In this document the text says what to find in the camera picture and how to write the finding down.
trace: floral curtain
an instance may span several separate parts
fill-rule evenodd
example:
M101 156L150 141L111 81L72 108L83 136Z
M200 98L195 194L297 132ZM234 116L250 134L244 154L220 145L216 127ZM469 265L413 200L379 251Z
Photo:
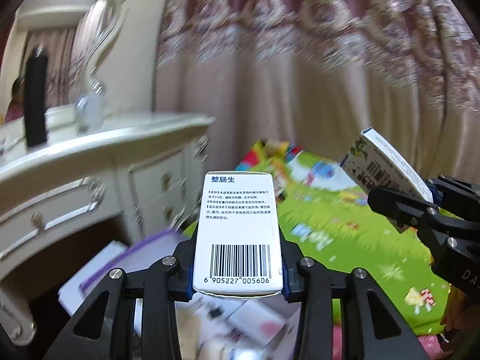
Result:
M70 59L69 99L73 103L82 90L81 71L88 50L107 27L110 10L107 0L98 0L78 24Z
M215 116L214 169L261 137L341 160L372 126L421 175L480 180L478 49L450 0L167 0L154 109Z
M26 62L32 51L43 45L49 64L46 76L47 108L68 104L69 63L71 46L74 41L75 27L47 28L30 31L25 41L23 53L22 76L25 75Z

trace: cartoon play mat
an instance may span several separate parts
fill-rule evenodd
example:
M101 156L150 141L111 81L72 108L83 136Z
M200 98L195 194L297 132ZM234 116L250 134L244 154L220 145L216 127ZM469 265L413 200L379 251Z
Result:
M449 285L431 272L429 250L415 229L399 234L372 212L367 196L338 163L288 142L258 141L236 170L272 174L278 223L304 255L337 271L367 269L415 334L442 332ZM340 323L337 300L334 321Z

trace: white medicine box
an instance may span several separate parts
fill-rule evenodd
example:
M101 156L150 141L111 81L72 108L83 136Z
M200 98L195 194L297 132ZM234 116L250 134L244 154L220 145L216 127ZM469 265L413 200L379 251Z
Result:
M208 172L197 230L193 288L240 298L272 295L282 287L272 176Z

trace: barcode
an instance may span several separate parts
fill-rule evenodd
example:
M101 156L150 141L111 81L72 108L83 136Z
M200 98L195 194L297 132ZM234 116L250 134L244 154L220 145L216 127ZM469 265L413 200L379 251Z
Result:
M212 245L210 278L272 278L270 245Z
M373 178L381 185L392 190L398 189L398 184L391 179L390 174L385 169L382 169L380 164L376 161L371 161L367 166L367 172L370 173Z

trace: white vanity table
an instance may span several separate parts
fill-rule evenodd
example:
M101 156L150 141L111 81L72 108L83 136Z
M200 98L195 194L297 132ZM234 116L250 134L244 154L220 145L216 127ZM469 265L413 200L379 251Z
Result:
M14 344L28 344L35 324L28 295L9 274L109 218L120 219L130 244L187 218L201 196L213 121L132 114L107 118L100 131L82 135L73 108L59 107L47 112L48 143L33 150L15 140L23 136L22 120L0 129L0 141L7 138L0 157L0 323Z

